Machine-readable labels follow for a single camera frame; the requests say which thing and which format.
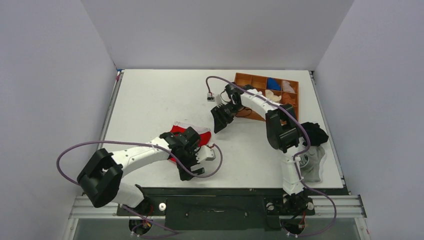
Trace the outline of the red underwear white trim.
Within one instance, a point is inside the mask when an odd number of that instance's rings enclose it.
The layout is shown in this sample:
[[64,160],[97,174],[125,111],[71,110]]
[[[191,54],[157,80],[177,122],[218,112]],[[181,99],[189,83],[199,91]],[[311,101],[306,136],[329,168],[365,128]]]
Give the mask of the red underwear white trim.
[[208,127],[200,127],[189,123],[175,121],[170,132],[177,136],[179,134],[183,134],[188,128],[192,128],[196,133],[196,145],[193,149],[196,155],[201,146],[208,146],[212,137],[211,129]]

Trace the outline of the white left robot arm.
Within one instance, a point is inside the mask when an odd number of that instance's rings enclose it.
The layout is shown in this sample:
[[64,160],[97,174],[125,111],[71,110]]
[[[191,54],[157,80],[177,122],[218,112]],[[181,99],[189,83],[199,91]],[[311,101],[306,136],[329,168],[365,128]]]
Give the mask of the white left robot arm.
[[143,215],[149,209],[149,201],[136,184],[122,182],[129,173],[158,161],[174,158],[180,180],[189,181],[194,175],[201,175],[204,168],[193,170],[201,161],[213,161],[214,151],[207,145],[200,145],[201,136],[188,127],[183,132],[164,132],[150,142],[125,150],[108,152],[97,150],[77,177],[91,203],[101,208],[108,203],[128,206],[136,215]]

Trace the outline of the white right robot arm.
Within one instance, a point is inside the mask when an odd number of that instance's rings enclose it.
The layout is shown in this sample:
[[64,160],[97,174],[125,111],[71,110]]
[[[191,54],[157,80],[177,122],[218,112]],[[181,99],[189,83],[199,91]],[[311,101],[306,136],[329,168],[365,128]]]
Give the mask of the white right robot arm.
[[296,213],[302,207],[302,200],[297,194],[304,190],[304,186],[301,183],[299,161],[287,155],[289,148],[299,146],[302,135],[301,129],[294,121],[296,115],[293,106],[275,103],[251,85],[238,87],[227,84],[224,91],[230,101],[227,103],[219,101],[210,110],[214,133],[220,132],[230,124],[243,108],[251,109],[260,115],[265,120],[268,143],[273,149],[283,153],[282,188],[288,196],[282,199],[282,207],[289,214]]

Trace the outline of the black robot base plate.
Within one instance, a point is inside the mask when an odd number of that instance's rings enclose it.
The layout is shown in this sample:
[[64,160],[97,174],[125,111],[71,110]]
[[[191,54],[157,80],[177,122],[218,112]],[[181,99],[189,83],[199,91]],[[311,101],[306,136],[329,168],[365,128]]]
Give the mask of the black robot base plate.
[[318,215],[323,200],[333,209],[346,188],[305,189],[289,195],[278,188],[155,188],[145,190],[140,206],[113,203],[114,217],[127,217],[129,229],[146,236],[153,227],[170,233],[184,231],[288,230],[299,234],[305,217]]

